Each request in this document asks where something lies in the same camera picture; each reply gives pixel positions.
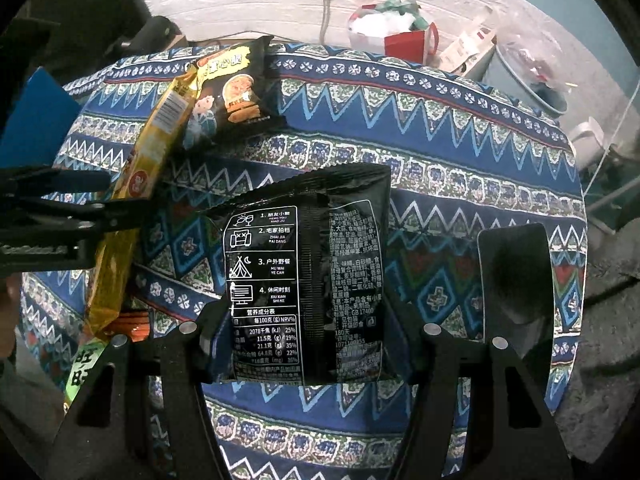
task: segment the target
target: blue tablecloth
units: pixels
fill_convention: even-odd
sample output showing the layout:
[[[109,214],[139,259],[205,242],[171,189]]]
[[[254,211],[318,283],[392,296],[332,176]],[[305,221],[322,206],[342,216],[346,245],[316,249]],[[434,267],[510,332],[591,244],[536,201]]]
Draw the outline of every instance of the blue tablecloth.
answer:
[[[174,76],[212,49],[121,60],[66,86],[87,96],[57,164],[114,175]],[[273,129],[213,153],[174,158],[159,192],[169,205],[142,230],[132,269],[137,299],[154,307],[153,332],[194,319],[223,294],[221,247],[196,208],[328,164],[392,168],[387,286],[460,337],[482,337],[476,236],[542,223],[554,264],[556,340],[546,403],[562,397],[582,320],[586,222],[567,138],[554,121],[498,89],[399,59],[308,44],[273,45],[267,101],[286,117]],[[87,196],[59,196],[81,202]],[[82,271],[24,278],[23,330],[61,386],[82,327]],[[161,385],[152,380],[157,465],[170,470]],[[458,468],[468,383],[461,381],[445,473]],[[206,387],[229,470],[240,479],[383,479],[415,392],[402,381],[297,387]]]

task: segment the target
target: silver screw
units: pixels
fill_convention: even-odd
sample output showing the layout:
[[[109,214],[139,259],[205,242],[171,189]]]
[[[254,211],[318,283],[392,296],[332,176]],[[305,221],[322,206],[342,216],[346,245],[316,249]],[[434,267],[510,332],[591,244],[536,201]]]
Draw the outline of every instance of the silver screw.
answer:
[[[180,325],[180,332],[190,334],[196,331],[197,325],[193,321],[185,321]]]
[[[440,333],[442,332],[440,326],[436,325],[435,323],[427,323],[423,327],[423,330],[429,335],[440,335]]]
[[[505,350],[509,346],[509,343],[507,343],[507,340],[500,336],[494,337],[491,343],[493,343],[498,350]]]
[[[118,334],[113,336],[111,344],[116,348],[120,348],[121,346],[124,346],[128,340],[129,338],[127,338],[127,336],[125,336],[124,334]]]

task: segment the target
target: barcode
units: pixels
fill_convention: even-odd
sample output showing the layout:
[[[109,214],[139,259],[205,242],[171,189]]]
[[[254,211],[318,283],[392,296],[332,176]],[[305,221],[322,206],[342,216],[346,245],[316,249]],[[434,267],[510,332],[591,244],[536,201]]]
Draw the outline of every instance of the barcode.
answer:
[[[176,92],[169,92],[164,103],[158,108],[151,125],[160,128],[164,133],[170,134],[178,126],[180,118],[189,107],[189,102]]]

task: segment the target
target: white tissue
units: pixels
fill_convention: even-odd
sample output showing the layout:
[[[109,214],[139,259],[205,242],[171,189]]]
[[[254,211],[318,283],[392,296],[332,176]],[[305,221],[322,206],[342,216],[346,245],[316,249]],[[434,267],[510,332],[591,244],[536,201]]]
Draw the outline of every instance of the white tissue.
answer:
[[[411,31],[415,18],[411,14],[400,15],[397,10],[365,14],[351,22],[351,31],[370,38],[386,38]]]

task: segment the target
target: hand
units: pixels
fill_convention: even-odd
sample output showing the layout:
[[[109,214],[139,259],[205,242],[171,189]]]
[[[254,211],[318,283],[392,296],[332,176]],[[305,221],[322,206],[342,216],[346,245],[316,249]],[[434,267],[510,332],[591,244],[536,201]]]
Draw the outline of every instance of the hand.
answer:
[[[9,357],[15,346],[15,327],[20,319],[22,275],[0,278],[0,358]]]

